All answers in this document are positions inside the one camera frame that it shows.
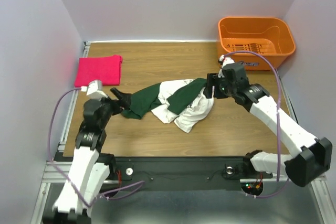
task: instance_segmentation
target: wooden table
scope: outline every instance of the wooden table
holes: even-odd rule
[[[155,83],[206,78],[218,72],[216,45],[206,43],[95,43],[88,57],[123,57],[118,89],[134,93]],[[250,83],[260,83],[278,98],[275,77],[269,71],[251,71]],[[104,87],[110,94],[111,87]],[[78,94],[64,156],[72,156],[75,137],[82,122],[85,93]],[[287,113],[285,100],[282,109]],[[142,120],[113,116],[106,127],[102,153],[116,156],[218,156],[245,155],[256,149],[276,153],[276,136],[233,99],[215,100],[210,114],[190,133],[174,123],[163,124],[151,112]],[[282,146],[282,153],[288,153]]]

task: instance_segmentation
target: white wall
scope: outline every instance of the white wall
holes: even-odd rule
[[[299,123],[336,146],[336,0],[295,0],[285,20],[297,52],[280,69]],[[336,204],[336,151],[327,172]]]
[[[30,222],[60,95],[73,87],[82,40],[61,0],[0,0],[0,223]],[[55,125],[59,141],[66,106]]]
[[[293,0],[63,0],[86,41],[216,39],[229,15],[284,17]]]

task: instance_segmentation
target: label on basket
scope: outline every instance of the label on basket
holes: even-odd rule
[[[238,63],[240,63],[240,64],[242,64],[242,65],[244,65],[244,66],[257,66],[257,65],[259,65],[259,63],[258,62],[244,62],[244,61],[239,61]]]

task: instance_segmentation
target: orange plastic bin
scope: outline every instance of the orange plastic bin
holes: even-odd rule
[[[287,24],[278,18],[226,17],[218,23],[218,58],[233,51],[253,51],[264,56],[275,68],[295,51],[295,42]],[[235,62],[247,70],[270,70],[259,57],[235,54]]]

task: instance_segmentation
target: pink towel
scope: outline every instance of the pink towel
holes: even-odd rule
[[[100,80],[105,86],[120,84],[120,55],[102,58],[80,58],[75,87],[87,86],[91,81]]]

